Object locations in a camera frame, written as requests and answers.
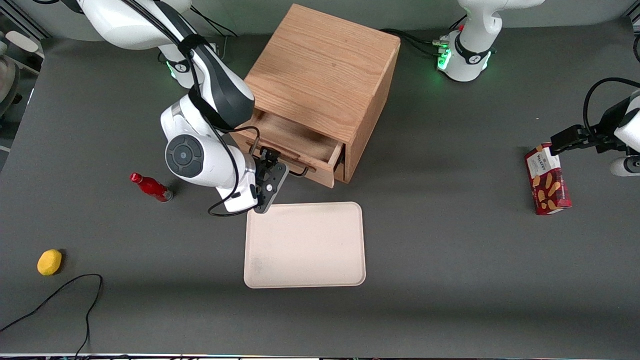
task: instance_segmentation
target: red box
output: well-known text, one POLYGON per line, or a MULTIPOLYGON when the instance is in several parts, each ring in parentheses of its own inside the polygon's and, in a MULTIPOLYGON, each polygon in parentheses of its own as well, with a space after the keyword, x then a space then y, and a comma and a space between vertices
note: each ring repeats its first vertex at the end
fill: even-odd
POLYGON ((550 215, 571 207, 560 158, 551 155, 550 146, 551 143, 543 143, 524 157, 538 215, 550 215))

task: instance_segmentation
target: green led light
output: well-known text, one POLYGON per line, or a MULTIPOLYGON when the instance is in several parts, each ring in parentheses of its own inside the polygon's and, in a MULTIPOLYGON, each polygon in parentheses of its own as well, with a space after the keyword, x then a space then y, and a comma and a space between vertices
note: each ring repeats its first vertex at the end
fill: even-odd
POLYGON ((486 69, 486 64, 489 63, 489 57, 491 57, 491 51, 486 55, 486 60, 484 61, 484 65, 482 65, 482 69, 486 69))
POLYGON ((447 52, 440 55, 440 57, 441 58, 438 60, 438 67, 440 68, 440 70, 444 70, 449 64, 449 59, 451 59, 451 50, 447 49, 447 52))
POLYGON ((169 68, 169 71, 171 72, 171 77, 175 79, 175 74, 173 73, 173 69, 171 68, 171 65, 169 65, 169 62, 166 62, 166 66, 169 68))

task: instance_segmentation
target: red bottle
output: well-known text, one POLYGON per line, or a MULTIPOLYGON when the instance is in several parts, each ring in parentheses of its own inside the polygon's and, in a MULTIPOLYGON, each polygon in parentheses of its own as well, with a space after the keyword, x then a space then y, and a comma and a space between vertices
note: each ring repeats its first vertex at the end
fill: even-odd
POLYGON ((129 179, 138 184, 143 193, 155 197, 160 202, 167 202, 173 198, 171 190, 158 183, 153 177, 142 176, 134 172, 129 176, 129 179))

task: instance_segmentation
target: wooden cabinet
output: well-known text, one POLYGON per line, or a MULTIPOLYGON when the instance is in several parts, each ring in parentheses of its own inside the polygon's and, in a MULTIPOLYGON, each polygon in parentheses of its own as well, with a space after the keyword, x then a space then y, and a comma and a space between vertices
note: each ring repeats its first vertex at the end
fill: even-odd
MULTIPOLYGON (((260 146, 291 170, 348 183, 387 101, 400 39, 292 5, 244 79, 255 95, 260 146)), ((251 130, 233 133, 248 151, 251 130)))

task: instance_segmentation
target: metal handle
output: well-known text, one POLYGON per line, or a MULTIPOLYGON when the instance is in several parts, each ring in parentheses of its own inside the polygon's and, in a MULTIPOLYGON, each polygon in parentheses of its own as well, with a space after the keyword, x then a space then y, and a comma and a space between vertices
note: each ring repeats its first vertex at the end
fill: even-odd
POLYGON ((253 145, 251 145, 251 149, 249 150, 249 155, 253 156, 253 153, 255 152, 255 148, 258 146, 259 141, 260 141, 260 137, 256 136, 255 140, 253 141, 253 145))
POLYGON ((307 172, 309 172, 309 167, 305 167, 305 169, 302 170, 301 173, 297 173, 297 172, 293 172, 293 171, 289 170, 289 175, 295 176, 295 177, 305 177, 307 172))

